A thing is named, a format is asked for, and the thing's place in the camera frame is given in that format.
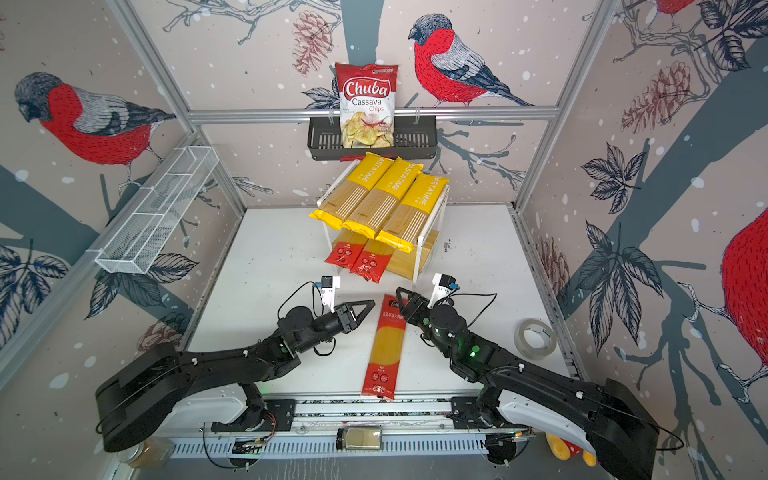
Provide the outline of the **red spaghetti box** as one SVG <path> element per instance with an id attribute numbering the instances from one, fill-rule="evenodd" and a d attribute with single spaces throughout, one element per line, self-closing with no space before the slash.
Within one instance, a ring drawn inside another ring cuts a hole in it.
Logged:
<path id="1" fill-rule="evenodd" d="M 393 252 L 394 248 L 385 243 L 368 240 L 355 260 L 351 272 L 366 281 L 379 283 Z"/>
<path id="2" fill-rule="evenodd" d="M 332 242 L 331 252 L 325 262 L 352 270 L 367 241 L 365 235 L 342 229 Z"/>
<path id="3" fill-rule="evenodd" d="M 407 323 L 395 296 L 385 295 L 361 393 L 395 400 Z"/>

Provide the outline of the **yellow spaghetti bag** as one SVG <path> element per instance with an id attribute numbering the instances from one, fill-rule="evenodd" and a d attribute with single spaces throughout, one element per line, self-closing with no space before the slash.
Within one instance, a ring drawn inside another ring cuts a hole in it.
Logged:
<path id="1" fill-rule="evenodd" d="M 419 174 L 375 240 L 410 254 L 450 180 Z"/>
<path id="2" fill-rule="evenodd" d="M 422 170 L 421 163 L 396 159 L 342 227 L 373 240 Z"/>
<path id="3" fill-rule="evenodd" d="M 393 159 L 367 153 L 309 217 L 323 222 L 329 228 L 341 230 L 344 222 L 393 165 Z"/>

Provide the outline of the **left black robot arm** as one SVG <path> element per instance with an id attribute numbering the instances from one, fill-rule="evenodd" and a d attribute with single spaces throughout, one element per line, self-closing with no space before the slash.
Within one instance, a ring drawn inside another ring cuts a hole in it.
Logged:
<path id="1" fill-rule="evenodd" d="M 260 423 L 266 408 L 255 384 L 287 375 L 301 364 L 301 353 L 356 330 L 375 306 L 372 299 L 344 302 L 319 317 L 308 307 L 294 307 L 270 336 L 236 349 L 190 352 L 169 342 L 153 346 L 95 392 L 96 432 L 104 450 L 117 453 L 141 443 L 186 397 L 232 384 L 241 386 Z"/>

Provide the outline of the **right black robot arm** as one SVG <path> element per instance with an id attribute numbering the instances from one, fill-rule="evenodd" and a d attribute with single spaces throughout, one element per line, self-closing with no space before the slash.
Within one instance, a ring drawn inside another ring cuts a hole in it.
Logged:
<path id="1" fill-rule="evenodd" d="M 480 422 L 505 421 L 549 433 L 592 454 L 617 479 L 650 479 L 660 428 L 624 384 L 560 375 L 471 332 L 446 299 L 430 303 L 398 288 L 399 310 L 460 378 L 482 385 Z"/>

